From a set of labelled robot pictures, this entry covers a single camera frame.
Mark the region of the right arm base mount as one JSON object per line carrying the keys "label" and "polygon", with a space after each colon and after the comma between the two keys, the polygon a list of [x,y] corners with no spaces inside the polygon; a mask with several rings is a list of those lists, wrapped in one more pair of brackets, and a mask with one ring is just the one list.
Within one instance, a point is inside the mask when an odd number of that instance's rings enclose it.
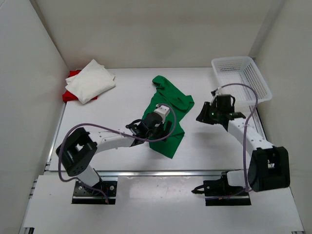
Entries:
{"label": "right arm base mount", "polygon": [[250,206],[249,193],[242,186],[232,186],[228,182],[228,171],[222,172],[219,179],[203,180],[203,184],[191,192],[205,196],[206,206]]}

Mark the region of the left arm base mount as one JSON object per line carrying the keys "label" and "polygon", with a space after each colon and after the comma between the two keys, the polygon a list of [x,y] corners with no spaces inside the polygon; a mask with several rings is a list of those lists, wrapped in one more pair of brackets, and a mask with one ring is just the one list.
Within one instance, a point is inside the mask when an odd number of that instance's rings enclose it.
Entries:
{"label": "left arm base mount", "polygon": [[91,189],[76,181],[72,204],[83,205],[115,205],[117,195],[117,179],[101,181],[95,189]]}

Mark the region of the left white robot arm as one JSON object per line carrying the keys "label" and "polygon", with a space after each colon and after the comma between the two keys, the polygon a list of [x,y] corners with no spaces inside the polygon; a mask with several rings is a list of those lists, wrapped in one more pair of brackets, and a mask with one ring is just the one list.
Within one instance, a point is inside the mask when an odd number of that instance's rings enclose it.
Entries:
{"label": "left white robot arm", "polygon": [[92,158],[111,149],[165,141],[175,127],[167,120],[169,112],[168,109],[156,109],[126,125],[125,131],[102,128],[100,132],[90,132],[85,124],[80,124],[57,147],[58,166],[64,167],[69,178],[80,181],[91,195],[97,195],[103,189],[103,181],[90,165]]}

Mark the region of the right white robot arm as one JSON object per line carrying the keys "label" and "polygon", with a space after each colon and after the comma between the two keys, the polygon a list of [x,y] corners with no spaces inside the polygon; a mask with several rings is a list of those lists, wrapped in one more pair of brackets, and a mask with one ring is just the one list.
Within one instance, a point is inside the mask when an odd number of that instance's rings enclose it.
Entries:
{"label": "right white robot arm", "polygon": [[234,109],[235,98],[217,95],[212,102],[204,102],[196,121],[223,128],[243,146],[243,153],[250,156],[244,180],[255,192],[287,188],[290,186],[289,154],[285,147],[276,147],[264,139]]}

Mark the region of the aluminium table rail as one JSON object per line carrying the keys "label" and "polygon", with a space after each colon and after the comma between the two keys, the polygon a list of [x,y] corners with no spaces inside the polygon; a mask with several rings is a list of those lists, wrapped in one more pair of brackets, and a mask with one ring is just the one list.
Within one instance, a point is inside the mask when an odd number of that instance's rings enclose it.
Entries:
{"label": "aluminium table rail", "polygon": [[222,172],[229,172],[230,170],[182,170],[182,171],[98,171],[102,177],[117,177],[117,176],[218,176]]}

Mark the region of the white t shirt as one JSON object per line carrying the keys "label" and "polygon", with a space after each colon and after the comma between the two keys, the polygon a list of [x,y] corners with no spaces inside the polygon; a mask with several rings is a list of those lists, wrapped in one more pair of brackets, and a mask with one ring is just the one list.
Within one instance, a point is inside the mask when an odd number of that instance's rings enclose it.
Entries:
{"label": "white t shirt", "polygon": [[76,96],[81,104],[86,104],[96,96],[114,88],[115,77],[115,74],[93,59],[73,78],[66,79],[65,89]]}

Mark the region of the white plastic basket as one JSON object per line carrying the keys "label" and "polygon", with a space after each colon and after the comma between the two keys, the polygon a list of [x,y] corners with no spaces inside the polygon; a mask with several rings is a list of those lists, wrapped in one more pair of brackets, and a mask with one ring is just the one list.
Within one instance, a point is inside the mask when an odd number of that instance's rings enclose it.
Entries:
{"label": "white plastic basket", "polygon": [[211,64],[219,87],[236,84],[217,91],[234,96],[236,105],[250,106],[256,100],[262,103],[272,99],[272,93],[251,57],[215,58]]}

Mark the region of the red t shirt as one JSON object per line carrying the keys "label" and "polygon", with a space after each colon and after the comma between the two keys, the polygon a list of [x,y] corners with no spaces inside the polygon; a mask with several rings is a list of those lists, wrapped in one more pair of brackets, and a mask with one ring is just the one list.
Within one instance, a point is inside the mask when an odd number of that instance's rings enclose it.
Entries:
{"label": "red t shirt", "polygon": [[[81,72],[81,70],[70,71],[68,78],[73,78],[74,76],[76,76],[80,72]],[[75,95],[73,95],[72,93],[70,93],[69,91],[66,90],[65,93],[62,95],[62,100],[63,100],[64,103],[67,103],[69,101],[78,100],[78,98]]]}

